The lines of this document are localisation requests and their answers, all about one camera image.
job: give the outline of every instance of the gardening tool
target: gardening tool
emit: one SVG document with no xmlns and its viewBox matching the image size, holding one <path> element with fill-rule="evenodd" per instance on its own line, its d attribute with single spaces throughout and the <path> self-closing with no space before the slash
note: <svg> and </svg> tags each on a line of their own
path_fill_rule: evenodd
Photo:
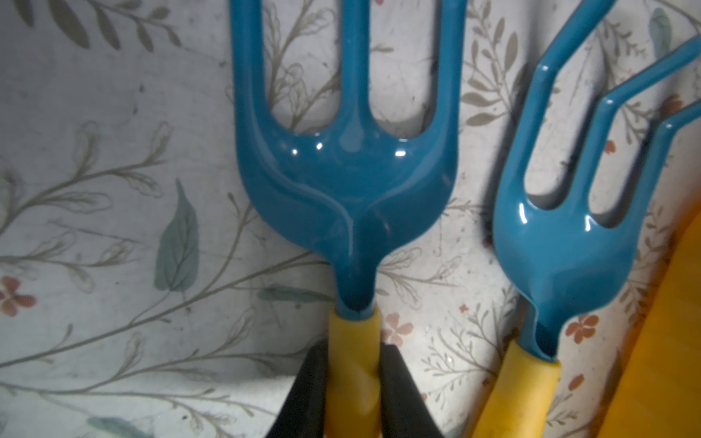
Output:
<svg viewBox="0 0 701 438">
<path fill-rule="evenodd" d="M 699 114 L 701 102 L 694 105 Z M 676 245 L 599 438 L 701 436 L 699 285 L 701 205 Z"/>
<path fill-rule="evenodd" d="M 409 139 L 389 135 L 370 111 L 369 4 L 343 2 L 338 114 L 328 128 L 304 135 L 281 127 L 268 110 L 260 0 L 231 2 L 241 178 L 268 224 L 334 269 L 325 414 L 331 438 L 379 433 L 376 269 L 438 219 L 458 164 L 466 0 L 442 2 L 436 112 L 428 129 Z"/>
<path fill-rule="evenodd" d="M 632 267 L 648 203 L 676 131 L 701 115 L 699 106 L 663 120 L 645 145 L 646 159 L 621 222 L 602 226 L 588 198 L 616 111 L 628 99 L 701 53 L 697 36 L 599 100 L 569 192 L 551 210 L 524 188 L 526 168 L 557 72 L 608 12 L 614 0 L 584 0 L 541 58 L 499 183 L 494 247 L 499 262 L 529 302 L 518 343 L 512 342 L 474 437 L 540 437 L 557 386 L 557 346 L 569 318 L 605 306 Z"/>
</svg>

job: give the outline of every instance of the blue garden fork head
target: blue garden fork head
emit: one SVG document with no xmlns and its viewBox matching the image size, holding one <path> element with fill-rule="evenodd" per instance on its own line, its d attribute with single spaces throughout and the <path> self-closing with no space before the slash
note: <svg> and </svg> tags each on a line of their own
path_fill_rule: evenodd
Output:
<svg viewBox="0 0 701 438">
<path fill-rule="evenodd" d="M 638 236 L 676 131 L 701 116 L 701 101 L 656 125 L 632 199 L 615 228 L 599 224 L 589 192 L 616 111 L 628 99 L 694 60 L 701 37 L 614 88 L 599 100 L 567 197 L 554 210 L 536 207 L 524 178 L 557 72 L 608 12 L 614 0 L 584 0 L 552 42 L 533 74 L 507 158 L 494 210 L 494 246 L 508 277 L 530 303 L 519 343 L 555 361 L 559 333 L 570 317 L 613 300 L 635 257 Z"/>
<path fill-rule="evenodd" d="M 264 89 L 260 0 L 232 0 L 236 150 L 258 213 L 288 240 L 334 268 L 337 312 L 372 315 L 379 262 L 440 216 L 458 164 L 458 104 L 466 0 L 442 2 L 437 106 L 421 135 L 396 138 L 368 100 L 370 0 L 345 0 L 341 22 L 341 106 L 313 135 L 284 129 Z"/>
</svg>

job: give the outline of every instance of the black plastic piece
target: black plastic piece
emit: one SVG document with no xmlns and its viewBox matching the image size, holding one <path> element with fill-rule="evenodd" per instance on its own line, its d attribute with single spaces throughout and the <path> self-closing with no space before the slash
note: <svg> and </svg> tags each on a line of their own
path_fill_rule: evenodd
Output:
<svg viewBox="0 0 701 438">
<path fill-rule="evenodd" d="M 307 352 L 280 414 L 266 438 L 322 438 L 327 339 Z M 380 347 L 383 438 L 443 438 L 395 345 Z"/>
<path fill-rule="evenodd" d="M 283 408 L 266 438 L 322 438 L 324 436 L 328 355 L 327 339 L 317 342 L 309 349 Z"/>
<path fill-rule="evenodd" d="M 396 345 L 380 348 L 382 436 L 443 438 Z"/>
</svg>

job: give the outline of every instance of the leaf print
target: leaf print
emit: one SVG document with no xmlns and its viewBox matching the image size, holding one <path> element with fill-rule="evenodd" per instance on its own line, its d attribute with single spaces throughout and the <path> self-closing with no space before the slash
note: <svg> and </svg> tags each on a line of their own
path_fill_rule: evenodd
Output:
<svg viewBox="0 0 701 438">
<path fill-rule="evenodd" d="M 479 53 L 479 43 L 477 40 L 474 40 L 472 42 L 472 47 L 470 48 L 470 54 L 472 55 L 472 63 L 475 64 L 477 62 L 477 54 Z"/>
<path fill-rule="evenodd" d="M 173 29 L 166 27 L 165 31 L 168 33 L 168 40 L 170 43 L 174 46 L 180 47 L 182 46 L 182 43 L 180 42 L 180 38 L 178 35 L 173 31 Z"/>
<path fill-rule="evenodd" d="M 516 55 L 519 52 L 519 38 L 516 32 L 509 37 L 509 42 L 506 43 L 506 54 L 504 55 L 504 71 L 509 71 L 516 60 Z"/>
<path fill-rule="evenodd" d="M 127 346 L 124 348 L 124 361 L 122 362 L 122 366 L 119 367 L 119 370 L 117 370 L 117 372 L 114 374 L 115 377 L 129 371 L 141 361 L 141 358 L 144 355 L 145 344 L 146 339 L 139 331 L 134 333 L 131 338 L 129 338 Z"/>
<path fill-rule="evenodd" d="M 83 176 L 97 161 L 100 127 L 94 121 L 83 123 L 76 131 L 76 146 L 71 157 L 76 163 L 76 177 Z"/>
<path fill-rule="evenodd" d="M 112 199 L 104 193 L 69 191 L 44 198 L 41 204 L 59 207 L 71 213 L 90 214 L 110 209 L 112 207 Z"/>
<path fill-rule="evenodd" d="M 132 423 L 119 417 L 90 417 L 87 424 L 116 438 L 154 438 L 137 429 Z"/>
<path fill-rule="evenodd" d="M 134 11 L 141 7 L 141 0 L 127 0 L 114 5 L 116 8 L 126 9 L 127 11 Z"/>
<path fill-rule="evenodd" d="M 160 122 L 158 124 L 154 134 L 151 136 L 149 156 L 144 160 L 145 163 L 155 162 L 163 155 L 163 152 L 165 152 L 165 149 L 168 147 L 172 132 L 173 128 L 168 122 Z"/>
<path fill-rule="evenodd" d="M 469 78 L 468 83 L 479 91 L 494 91 L 475 78 Z"/>
<path fill-rule="evenodd" d="M 31 0 L 13 0 L 15 4 L 15 9 L 17 13 L 20 14 L 20 18 L 29 27 L 34 26 L 34 9 L 32 8 Z"/>
<path fill-rule="evenodd" d="M 217 349 L 217 351 L 228 350 L 246 339 L 253 328 L 255 320 L 256 311 L 253 308 L 246 309 L 246 311 L 233 323 L 229 329 L 229 335 L 226 337 L 226 340 L 222 346 Z"/>
<path fill-rule="evenodd" d="M 321 8 L 316 12 L 310 12 L 305 15 L 299 22 L 299 31 L 296 35 L 292 36 L 303 36 L 303 35 L 314 35 L 319 33 L 321 30 L 329 27 L 336 20 L 336 13 L 330 8 Z"/>
<path fill-rule="evenodd" d="M 149 20 L 164 20 L 170 15 L 170 9 L 165 6 L 159 6 L 153 9 L 149 14 Z"/>
<path fill-rule="evenodd" d="M 445 280 L 450 275 L 452 275 L 458 267 L 463 263 L 463 258 L 460 256 L 455 256 L 447 262 L 443 263 L 437 270 L 436 273 L 430 278 L 431 280 Z"/>
<path fill-rule="evenodd" d="M 486 20 L 491 12 L 491 0 L 486 0 L 484 2 L 484 9 L 482 10 L 482 19 Z"/>
<path fill-rule="evenodd" d="M 655 58 L 660 59 L 669 53 L 669 45 L 672 42 L 672 24 L 669 16 L 662 8 L 655 8 L 653 16 L 648 23 L 650 38 L 653 40 Z"/>
<path fill-rule="evenodd" d="M 28 254 L 28 257 L 35 260 L 45 260 L 59 256 L 72 247 L 77 238 L 78 236 L 73 231 L 66 231 L 57 237 L 44 240 Z"/>
<path fill-rule="evenodd" d="M 103 251 L 99 264 L 101 266 L 113 266 L 124 263 L 133 250 L 134 244 L 132 242 L 121 240 Z"/>
<path fill-rule="evenodd" d="M 161 186 L 151 177 L 138 172 L 118 172 L 117 176 L 124 178 L 129 187 L 138 191 L 144 196 L 160 198 L 163 196 Z"/>
<path fill-rule="evenodd" d="M 328 295 L 297 287 L 271 285 L 261 289 L 256 296 L 263 301 L 291 301 L 293 303 L 334 302 Z"/>
<path fill-rule="evenodd" d="M 48 0 L 51 17 L 63 33 L 82 48 L 90 48 L 85 27 L 65 0 Z"/>
<path fill-rule="evenodd" d="M 66 265 L 68 276 L 81 292 L 92 294 L 95 289 L 95 281 L 85 270 L 76 265 Z"/>
<path fill-rule="evenodd" d="M 154 286 L 158 290 L 184 292 L 195 282 L 199 267 L 197 214 L 176 179 L 178 201 L 172 221 L 161 235 L 156 256 Z"/>
<path fill-rule="evenodd" d="M 380 53 L 392 53 L 394 51 L 394 47 L 385 46 L 384 44 L 376 44 L 370 49 L 370 51 Z"/>
<path fill-rule="evenodd" d="M 112 25 L 107 14 L 95 3 L 90 3 L 95 9 L 95 18 L 97 18 L 97 26 L 100 28 L 100 33 L 102 38 L 104 38 L 107 43 L 112 46 L 114 50 L 119 50 L 121 44 L 119 43 L 119 36 L 117 36 L 117 31 Z"/>
<path fill-rule="evenodd" d="M 421 248 L 411 248 L 408 251 L 400 249 L 388 255 L 385 261 L 382 262 L 382 269 L 395 270 L 408 268 L 421 256 Z"/>
<path fill-rule="evenodd" d="M 579 388 L 582 383 L 584 383 L 584 374 L 579 374 L 572 379 L 569 385 L 567 385 L 567 389 L 574 391 L 575 389 Z"/>
<path fill-rule="evenodd" d="M 489 113 L 479 113 L 476 116 L 470 117 L 465 124 L 468 126 L 483 126 L 495 119 L 499 118 L 501 115 L 494 115 Z"/>
<path fill-rule="evenodd" d="M 202 420 L 197 415 L 192 415 L 190 417 L 190 430 L 192 430 L 192 433 L 199 435 L 204 429 L 205 426 L 202 424 Z"/>
<path fill-rule="evenodd" d="M 501 42 L 501 37 L 504 35 L 504 26 L 505 26 L 506 21 L 504 20 L 504 17 L 499 19 L 499 22 L 496 23 L 496 29 L 494 30 L 494 43 L 499 44 Z"/>
<path fill-rule="evenodd" d="M 462 101 L 462 103 L 474 105 L 476 107 L 490 107 L 491 105 L 494 105 L 495 103 L 499 102 L 499 99 L 487 100 L 484 97 L 482 97 L 482 95 L 477 93 L 465 93 L 460 98 L 460 101 Z"/>
<path fill-rule="evenodd" d="M 185 377 L 189 381 L 193 382 L 205 382 L 205 383 L 220 383 L 222 378 L 218 373 L 210 371 L 208 369 L 200 368 L 162 368 L 159 369 L 160 372 L 166 373 L 176 373 Z"/>
<path fill-rule="evenodd" d="M 134 22 L 136 23 L 136 35 L 139 37 L 141 45 L 144 46 L 148 52 L 153 52 L 154 42 L 151 40 L 149 33 L 146 31 L 146 27 L 144 27 L 140 21 L 134 20 Z"/>
</svg>

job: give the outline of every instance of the curved tine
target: curved tine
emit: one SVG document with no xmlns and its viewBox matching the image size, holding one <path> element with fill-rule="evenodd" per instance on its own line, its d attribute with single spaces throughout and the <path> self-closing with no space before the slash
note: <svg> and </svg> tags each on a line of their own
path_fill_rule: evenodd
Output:
<svg viewBox="0 0 701 438">
<path fill-rule="evenodd" d="M 502 173 L 502 184 L 524 188 L 529 159 L 543 123 L 557 72 L 607 14 L 615 0 L 583 0 L 540 59 L 528 91 L 521 119 Z"/>
<path fill-rule="evenodd" d="M 260 0 L 231 1 L 231 50 L 237 129 L 251 117 L 274 121 L 265 97 Z"/>
<path fill-rule="evenodd" d="M 672 145 L 676 132 L 686 124 L 701 117 L 701 100 L 697 100 L 678 113 L 661 121 L 655 129 L 653 140 L 645 157 L 640 178 L 633 192 L 628 212 L 623 218 L 622 225 L 638 233 L 657 186 L 662 168 L 665 166 L 667 152 Z"/>
<path fill-rule="evenodd" d="M 458 123 L 467 5 L 467 0 L 444 0 L 441 5 L 436 112 L 431 125 Z"/>
<path fill-rule="evenodd" d="M 588 203 L 589 191 L 592 188 L 616 111 L 628 99 L 684 67 L 699 54 L 701 54 L 701 36 L 695 36 L 599 100 L 575 170 L 570 194 L 565 203 L 574 203 L 574 205 Z"/>
<path fill-rule="evenodd" d="M 343 0 L 341 10 L 341 107 L 372 120 L 368 98 L 370 0 Z"/>
</svg>

